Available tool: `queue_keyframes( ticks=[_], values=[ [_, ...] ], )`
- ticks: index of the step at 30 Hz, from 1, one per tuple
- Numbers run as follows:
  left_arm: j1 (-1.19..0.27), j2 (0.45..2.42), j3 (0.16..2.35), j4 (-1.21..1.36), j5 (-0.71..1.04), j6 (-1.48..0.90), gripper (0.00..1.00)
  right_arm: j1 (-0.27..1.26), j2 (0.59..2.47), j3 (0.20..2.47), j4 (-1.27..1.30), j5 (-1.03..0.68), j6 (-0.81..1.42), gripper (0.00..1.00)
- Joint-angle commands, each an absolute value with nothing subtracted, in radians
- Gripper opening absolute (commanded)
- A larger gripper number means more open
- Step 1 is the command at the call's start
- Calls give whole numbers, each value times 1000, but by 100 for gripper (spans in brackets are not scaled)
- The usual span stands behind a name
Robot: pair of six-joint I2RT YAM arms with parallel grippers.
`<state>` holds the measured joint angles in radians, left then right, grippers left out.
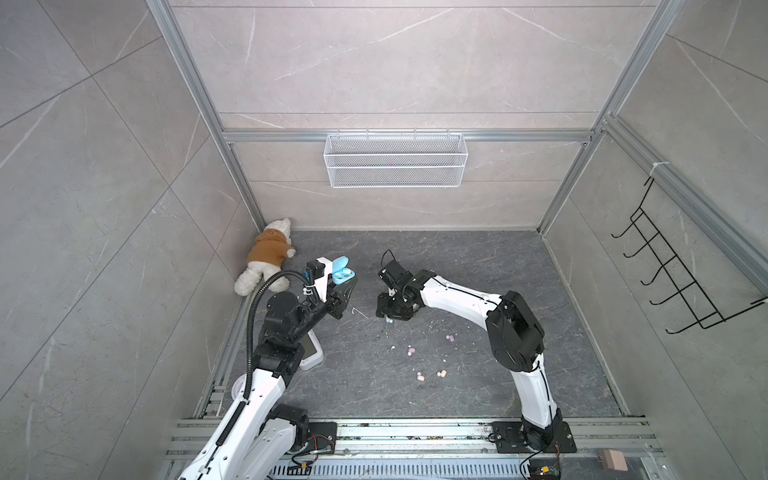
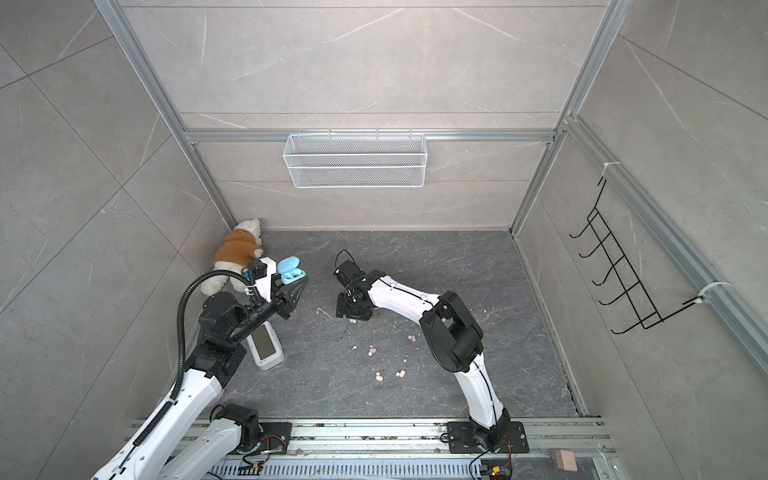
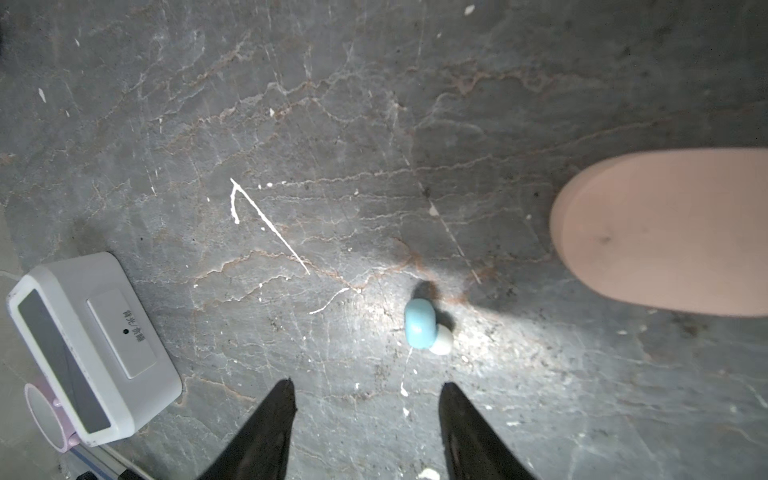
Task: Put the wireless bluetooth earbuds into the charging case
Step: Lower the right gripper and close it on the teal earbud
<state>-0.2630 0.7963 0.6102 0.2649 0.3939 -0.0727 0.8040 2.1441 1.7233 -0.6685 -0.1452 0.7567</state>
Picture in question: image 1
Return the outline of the blue earbud charging case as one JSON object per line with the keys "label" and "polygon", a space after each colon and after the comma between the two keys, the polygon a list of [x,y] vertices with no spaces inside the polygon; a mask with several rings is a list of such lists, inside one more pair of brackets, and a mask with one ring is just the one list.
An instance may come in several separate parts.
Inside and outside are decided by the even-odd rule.
{"label": "blue earbud charging case", "polygon": [[332,280],[335,285],[341,285],[355,277],[355,272],[348,267],[349,258],[341,256],[332,262]]}

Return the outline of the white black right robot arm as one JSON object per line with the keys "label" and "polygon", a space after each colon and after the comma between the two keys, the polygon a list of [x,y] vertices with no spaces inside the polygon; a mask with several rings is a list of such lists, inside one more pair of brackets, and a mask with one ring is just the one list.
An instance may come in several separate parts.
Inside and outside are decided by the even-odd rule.
{"label": "white black right robot arm", "polygon": [[548,448],[562,414],[546,376],[544,330],[522,295],[473,290],[429,270],[412,274],[395,261],[378,276],[387,286],[377,298],[378,317],[407,321],[429,307],[462,317],[486,331],[493,357],[511,372],[516,385],[523,439],[535,451]]}

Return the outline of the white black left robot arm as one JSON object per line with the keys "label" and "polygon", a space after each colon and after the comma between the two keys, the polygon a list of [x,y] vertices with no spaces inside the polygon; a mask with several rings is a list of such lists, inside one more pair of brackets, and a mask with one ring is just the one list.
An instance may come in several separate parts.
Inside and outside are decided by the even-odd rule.
{"label": "white black left robot arm", "polygon": [[[258,305],[268,287],[284,277],[298,279],[305,298],[288,291],[273,295],[255,335]],[[303,273],[279,272],[257,290],[247,316],[244,384],[181,479],[266,479],[281,457],[307,444],[307,412],[278,401],[299,370],[305,353],[301,340],[325,316],[343,316],[356,283],[351,269],[334,270],[318,259]]]}

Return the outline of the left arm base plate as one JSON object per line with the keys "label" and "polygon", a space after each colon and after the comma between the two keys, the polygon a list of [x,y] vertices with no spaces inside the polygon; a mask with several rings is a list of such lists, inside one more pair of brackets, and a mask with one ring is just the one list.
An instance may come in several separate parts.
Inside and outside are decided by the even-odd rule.
{"label": "left arm base plate", "polygon": [[318,447],[335,451],[338,424],[336,422],[309,422],[299,425],[296,429],[294,444],[290,453],[309,452]]}

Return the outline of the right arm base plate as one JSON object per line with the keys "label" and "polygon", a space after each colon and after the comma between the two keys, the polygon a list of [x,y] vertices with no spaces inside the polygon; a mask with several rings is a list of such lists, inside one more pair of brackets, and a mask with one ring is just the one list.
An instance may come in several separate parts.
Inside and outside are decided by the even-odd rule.
{"label": "right arm base plate", "polygon": [[576,453],[578,451],[570,426],[556,422],[554,431],[545,439],[535,439],[535,429],[525,430],[520,421],[491,423],[487,439],[500,454],[507,453]]}

